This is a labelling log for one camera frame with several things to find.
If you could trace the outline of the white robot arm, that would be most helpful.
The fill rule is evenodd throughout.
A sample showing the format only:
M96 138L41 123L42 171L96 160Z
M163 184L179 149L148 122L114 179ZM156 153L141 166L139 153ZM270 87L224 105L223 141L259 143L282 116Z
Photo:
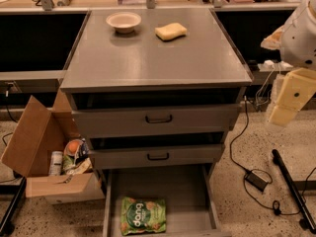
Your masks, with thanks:
M316 0L302 0L261 47L278 50L281 60L292 66L276 77L266 112L267 128L281 130L316 93Z

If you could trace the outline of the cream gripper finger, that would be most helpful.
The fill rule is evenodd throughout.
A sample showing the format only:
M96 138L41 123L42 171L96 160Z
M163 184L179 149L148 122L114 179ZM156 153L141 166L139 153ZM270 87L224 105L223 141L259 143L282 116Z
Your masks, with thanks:
M273 106L268 122L273 125L287 126L297 115L297 111L282 106Z

